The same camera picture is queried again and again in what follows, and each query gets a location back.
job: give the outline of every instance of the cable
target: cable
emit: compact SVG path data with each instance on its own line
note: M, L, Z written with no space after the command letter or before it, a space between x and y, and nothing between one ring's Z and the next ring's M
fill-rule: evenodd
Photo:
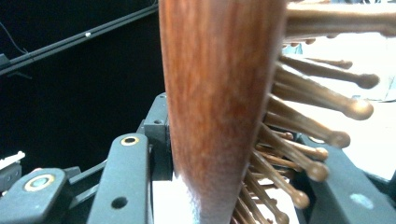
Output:
M29 53L26 49L21 50L18 45L15 43L14 39L12 38L11 34L8 32L7 28L5 25L3 25L2 22L0 22L0 26L3 28L3 30L6 32L9 40L11 40L12 44L14 45L15 49L17 49L20 53L22 54L27 54Z

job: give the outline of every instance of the wooden hairbrush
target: wooden hairbrush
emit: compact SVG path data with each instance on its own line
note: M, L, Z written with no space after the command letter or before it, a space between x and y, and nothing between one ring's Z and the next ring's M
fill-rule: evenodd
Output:
M295 206L308 206L307 196L284 180L290 171L274 166L305 170L322 181L328 169L319 161L327 152L293 143L290 133L269 126L346 147L347 133L298 113L284 100L368 119L374 112L368 102L348 99L306 76L351 81L363 88L373 87L378 78L345 71L346 62L291 58L279 52L283 44L312 42L323 35L396 35L396 10L372 9L287 5L281 0L160 1L173 160L189 190L192 222L268 223L254 195L275 214L277 223L288 223L257 182L260 176L286 191Z

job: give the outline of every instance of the wire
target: wire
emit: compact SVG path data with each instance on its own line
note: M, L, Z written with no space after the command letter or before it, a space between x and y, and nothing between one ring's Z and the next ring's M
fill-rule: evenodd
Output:
M14 39L12 38L11 34L8 32L7 28L5 25L3 25L2 22L0 22L0 26L3 28L3 30L6 32L9 40L11 40L12 44L14 45L15 49L17 49L20 53L22 54L27 54L29 53L26 49L21 50L20 47L15 43Z

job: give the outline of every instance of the brown wooden surface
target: brown wooden surface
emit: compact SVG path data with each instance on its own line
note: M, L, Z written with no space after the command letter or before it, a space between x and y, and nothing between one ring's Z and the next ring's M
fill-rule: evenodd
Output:
M175 170L194 222L230 222L280 52L285 1L163 0Z

